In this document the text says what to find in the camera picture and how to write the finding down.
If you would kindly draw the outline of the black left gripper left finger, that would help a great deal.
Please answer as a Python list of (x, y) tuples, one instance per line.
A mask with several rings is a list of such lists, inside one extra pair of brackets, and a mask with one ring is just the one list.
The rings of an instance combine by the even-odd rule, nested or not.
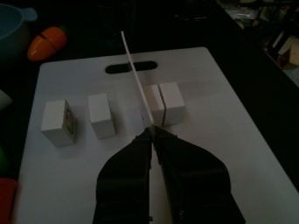
[(150, 224), (150, 130), (108, 159), (96, 184), (92, 224)]

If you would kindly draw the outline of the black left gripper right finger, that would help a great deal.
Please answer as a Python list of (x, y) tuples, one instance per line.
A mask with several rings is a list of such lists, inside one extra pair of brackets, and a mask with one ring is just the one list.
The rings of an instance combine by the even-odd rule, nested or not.
[(155, 129), (172, 224), (246, 224), (231, 193), (230, 172), (200, 146)]

